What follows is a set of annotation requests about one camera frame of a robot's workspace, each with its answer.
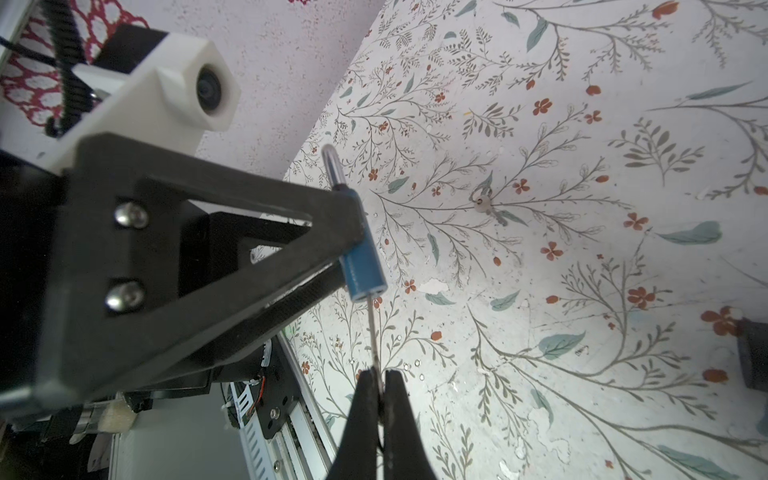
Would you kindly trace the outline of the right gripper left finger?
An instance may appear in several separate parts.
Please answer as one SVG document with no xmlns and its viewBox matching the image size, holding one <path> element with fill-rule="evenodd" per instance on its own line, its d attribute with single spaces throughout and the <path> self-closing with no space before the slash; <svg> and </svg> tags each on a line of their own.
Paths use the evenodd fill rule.
<svg viewBox="0 0 768 480">
<path fill-rule="evenodd" d="M 360 374 L 342 439 L 326 476 L 328 480 L 377 478 L 382 393 L 379 380 L 375 368 Z"/>
</svg>

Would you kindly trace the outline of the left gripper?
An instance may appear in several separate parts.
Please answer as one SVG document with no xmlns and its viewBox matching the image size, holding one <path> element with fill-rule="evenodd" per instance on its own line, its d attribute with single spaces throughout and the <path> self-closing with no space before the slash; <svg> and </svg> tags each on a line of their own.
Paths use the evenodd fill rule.
<svg viewBox="0 0 768 480">
<path fill-rule="evenodd" d="M 339 289 L 347 191 L 67 182 L 1 152 L 1 418 L 237 362 Z"/>
</svg>

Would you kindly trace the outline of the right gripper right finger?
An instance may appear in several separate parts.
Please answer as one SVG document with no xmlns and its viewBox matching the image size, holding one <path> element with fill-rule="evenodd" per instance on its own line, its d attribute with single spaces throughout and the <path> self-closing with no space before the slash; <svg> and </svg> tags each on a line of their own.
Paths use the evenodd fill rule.
<svg viewBox="0 0 768 480">
<path fill-rule="evenodd" d="M 409 402 L 403 375 L 388 370 L 384 375 L 383 464 L 386 480 L 435 480 Z"/>
</svg>

